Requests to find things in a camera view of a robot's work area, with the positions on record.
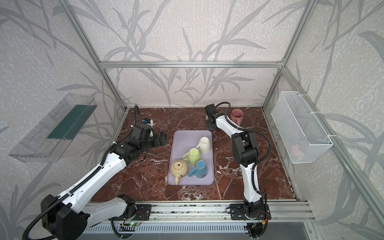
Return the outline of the pink patterned mug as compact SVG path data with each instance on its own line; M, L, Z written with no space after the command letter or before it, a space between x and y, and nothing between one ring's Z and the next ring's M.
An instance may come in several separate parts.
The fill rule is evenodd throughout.
M231 115L230 115L230 118L231 120L238 126L241 125L242 123L242 120L243 120L243 117L244 117L244 112L240 109L233 109L231 111Z

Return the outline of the white mug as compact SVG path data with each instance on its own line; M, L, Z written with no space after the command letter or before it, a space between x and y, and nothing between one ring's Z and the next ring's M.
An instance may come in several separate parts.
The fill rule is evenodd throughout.
M208 154L212 149L212 145L209 138L202 137L199 140L199 143L196 146L196 149L198 149L201 154Z

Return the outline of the light green mug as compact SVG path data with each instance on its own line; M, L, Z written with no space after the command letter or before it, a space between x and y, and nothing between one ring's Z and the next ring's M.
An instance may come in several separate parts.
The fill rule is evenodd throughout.
M182 159L188 161L191 166L195 166L198 161L201 160L201 153L198 149L192 148L186 154L183 155Z

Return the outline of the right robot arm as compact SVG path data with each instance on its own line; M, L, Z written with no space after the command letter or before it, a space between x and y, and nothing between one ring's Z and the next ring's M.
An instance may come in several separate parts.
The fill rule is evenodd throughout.
M268 150L265 156L259 158L261 151L256 134L265 135L237 125L228 117L227 112L217 110L217 107L222 104L205 106L207 129L220 129L231 138L233 158L241 168L244 182L244 213L247 217L253 219L266 208L263 199L266 193L262 193L259 189L257 165L265 160L271 151Z

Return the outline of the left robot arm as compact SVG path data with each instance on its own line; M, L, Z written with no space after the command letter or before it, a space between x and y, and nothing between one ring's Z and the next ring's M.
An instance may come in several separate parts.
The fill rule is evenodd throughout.
M75 240L86 229L113 218L131 218L136 212L135 200L126 195L86 207L89 200L117 173L151 148L166 144L166 134L155 134L149 124L134 125L125 140L113 143L102 161L81 180L57 197L48 195L41 202L42 226L49 239Z

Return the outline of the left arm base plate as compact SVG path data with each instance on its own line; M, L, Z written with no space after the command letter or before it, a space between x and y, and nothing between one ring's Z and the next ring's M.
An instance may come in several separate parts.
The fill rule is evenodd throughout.
M122 216L112 218L113 221L148 221L151 214L152 205L139 204L131 206Z

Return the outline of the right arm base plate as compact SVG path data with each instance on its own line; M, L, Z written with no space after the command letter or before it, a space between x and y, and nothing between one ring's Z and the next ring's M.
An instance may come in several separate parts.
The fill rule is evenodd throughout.
M271 220L271 215L268 205L261 206L258 205L255 208L247 207L244 204L230 204L229 214L231 215L231 220L255 220L255 221L264 221L266 218Z

